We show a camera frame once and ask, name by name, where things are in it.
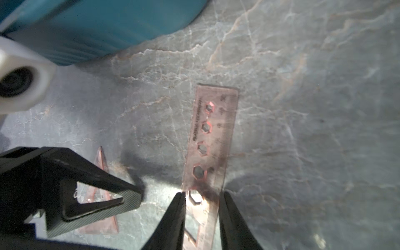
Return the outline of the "pink small triangle ruler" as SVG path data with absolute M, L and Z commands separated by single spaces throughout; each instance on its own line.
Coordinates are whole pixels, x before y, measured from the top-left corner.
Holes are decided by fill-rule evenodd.
M 107 160 L 101 146 L 97 150 L 94 165 L 109 173 Z M 114 199 L 113 195 L 107 190 L 99 189 L 81 182 L 77 182 L 77 189 L 75 190 L 74 198 L 80 204 L 105 202 Z M 92 224 L 76 229 L 75 232 L 79 234 L 118 234 L 119 228 L 117 218 L 112 216 L 104 220 L 96 221 Z

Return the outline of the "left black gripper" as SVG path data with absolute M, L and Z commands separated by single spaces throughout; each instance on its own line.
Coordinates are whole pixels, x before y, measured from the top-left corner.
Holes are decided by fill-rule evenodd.
M 111 175 L 101 147 L 93 163 L 67 148 L 46 151 L 17 147 L 1 153 L 2 250 L 47 249 L 35 226 L 25 224 L 41 202 L 48 238 L 74 230 L 117 234 L 116 216 L 140 207 L 142 188 Z

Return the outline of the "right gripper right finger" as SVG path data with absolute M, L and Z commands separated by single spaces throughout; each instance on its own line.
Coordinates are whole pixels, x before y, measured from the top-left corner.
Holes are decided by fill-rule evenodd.
M 223 250 L 262 250 L 226 191 L 219 196 L 219 224 Z

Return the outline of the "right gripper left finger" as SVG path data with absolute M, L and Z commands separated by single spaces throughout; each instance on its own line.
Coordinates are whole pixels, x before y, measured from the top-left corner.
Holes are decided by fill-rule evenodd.
M 143 250 L 182 250 L 185 228 L 185 192 L 175 195 Z

